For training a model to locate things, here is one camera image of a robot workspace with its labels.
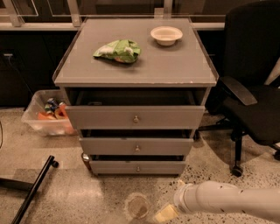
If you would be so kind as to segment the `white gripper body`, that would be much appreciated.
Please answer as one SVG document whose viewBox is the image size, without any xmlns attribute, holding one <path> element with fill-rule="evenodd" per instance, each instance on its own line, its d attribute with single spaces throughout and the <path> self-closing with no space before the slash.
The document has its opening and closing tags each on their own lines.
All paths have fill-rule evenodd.
<svg viewBox="0 0 280 224">
<path fill-rule="evenodd" d="M 185 203 L 186 190 L 191 186 L 193 184 L 179 184 L 173 196 L 174 205 L 182 214 L 189 214 L 191 212 Z"/>
</svg>

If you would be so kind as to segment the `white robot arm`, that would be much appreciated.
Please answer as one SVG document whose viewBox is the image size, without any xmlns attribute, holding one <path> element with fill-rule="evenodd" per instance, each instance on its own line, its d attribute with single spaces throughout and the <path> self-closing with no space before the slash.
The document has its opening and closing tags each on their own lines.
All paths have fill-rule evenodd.
<svg viewBox="0 0 280 224">
<path fill-rule="evenodd" d="M 248 214 L 267 221 L 280 221 L 280 189 L 244 189 L 235 185 L 206 181 L 199 185 L 180 182 L 173 203 L 161 208 L 154 221 L 164 222 L 180 214 Z"/>
</svg>

